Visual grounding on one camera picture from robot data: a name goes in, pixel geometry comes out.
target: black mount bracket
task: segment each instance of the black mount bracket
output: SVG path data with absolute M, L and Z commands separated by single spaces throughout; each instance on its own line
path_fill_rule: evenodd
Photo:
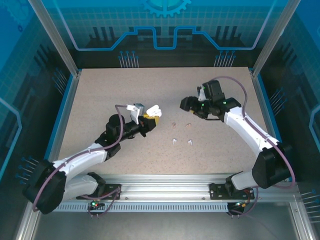
M 232 197 L 225 187 L 225 184 L 211 183 L 209 185 L 210 199 L 211 200 L 254 200 L 255 194 L 252 188 L 245 188 L 233 193 Z

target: metal post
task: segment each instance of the metal post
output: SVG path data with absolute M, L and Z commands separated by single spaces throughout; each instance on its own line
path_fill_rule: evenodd
M 278 21 L 276 22 L 268 40 L 266 41 L 260 55 L 258 56 L 253 66 L 252 74 L 254 77 L 256 77 L 260 73 L 262 67 L 266 63 L 269 55 L 271 54 L 277 41 L 279 40 L 281 33 L 283 32 L 292 15 L 296 11 L 296 8 L 299 5 L 299 3 L 300 0 L 288 0 L 288 3 L 284 7 Z
M 66 67 L 69 69 L 70 73 L 74 76 L 78 76 L 78 68 L 72 59 L 63 39 L 61 38 L 58 29 L 56 28 L 54 22 L 52 21 L 47 9 L 41 0 L 28 0 L 32 6 L 35 14 L 39 18 L 41 24 L 43 25 L 46 33 L 49 35 L 51 41 L 53 42 L 55 48 L 60 54 L 62 60 L 64 61 Z

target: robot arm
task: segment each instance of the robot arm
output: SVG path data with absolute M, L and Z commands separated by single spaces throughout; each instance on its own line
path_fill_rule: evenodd
M 139 103 L 127 105 L 126 108 L 131 111 L 131 121 L 124 123 L 124 117 L 121 116 L 124 124 L 120 142 L 126 139 L 133 139 L 136 134 L 146 137 L 146 133 L 156 127 L 159 117 L 162 115 L 158 105 L 148 109 L 146 113 L 144 113 L 144 106 Z M 93 144 L 80 152 L 85 153 L 75 154 L 77 157 L 69 162 L 66 161 L 75 155 L 54 162 L 40 161 L 26 183 L 22 192 L 23 195 L 33 203 L 45 180 L 53 171 L 56 171 L 59 166 L 64 164 L 45 186 L 37 201 L 37 209 L 43 214 L 48 214 L 62 201 L 81 195 L 99 199 L 99 197 L 108 192 L 105 181 L 94 172 L 89 172 L 87 175 L 82 176 L 78 175 L 85 173 L 88 168 L 112 158 L 121 149 L 120 143 L 109 149 L 104 148 L 116 143 L 120 133 L 119 115 L 112 115 L 105 126 L 105 131 Z
M 264 137 L 256 132 L 244 119 L 241 104 L 234 98 L 225 98 L 219 81 L 211 80 L 203 83 L 197 88 L 197 91 L 198 98 L 194 96 L 184 98 L 180 108 L 205 120 L 209 120 L 209 114 L 217 116 L 217 120 L 226 123 L 242 137 L 257 157 L 252 170 L 239 172 L 226 179 L 225 188 L 230 197 L 237 191 L 256 186 L 266 189 L 290 177 L 290 171 L 285 162 L 275 148 L 266 141 L 266 138 L 285 155 L 291 152 L 290 146 L 280 143 L 276 138 L 267 134 L 245 113 L 247 120 Z

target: speckled tabletop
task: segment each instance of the speckled tabletop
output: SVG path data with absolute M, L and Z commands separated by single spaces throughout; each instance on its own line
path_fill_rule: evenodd
M 115 104 L 158 104 L 162 117 L 147 137 L 121 143 L 108 161 L 89 170 L 98 174 L 236 173 L 252 168 L 256 158 L 242 138 L 225 123 L 205 121 L 179 108 L 184 97 L 196 96 L 197 86 L 218 76 L 237 78 L 248 92 L 246 112 L 266 126 L 246 67 L 83 69 L 64 134 L 59 159 L 89 145 L 105 130 Z M 220 85 L 226 98 L 244 101 L 241 88 L 228 79 Z M 122 109 L 126 121 L 130 112 Z

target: gear logo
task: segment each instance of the gear logo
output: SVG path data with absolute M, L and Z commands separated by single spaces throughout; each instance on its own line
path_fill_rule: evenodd
M 28 0 L 0 0 L 0 7 L 5 7 L 19 25 L 27 20 L 30 13 Z
M 173 17 L 174 14 L 180 14 L 181 10 L 186 10 L 191 0 L 142 0 L 142 4 L 144 10 L 149 10 L 150 14 L 166 18 L 168 15 Z

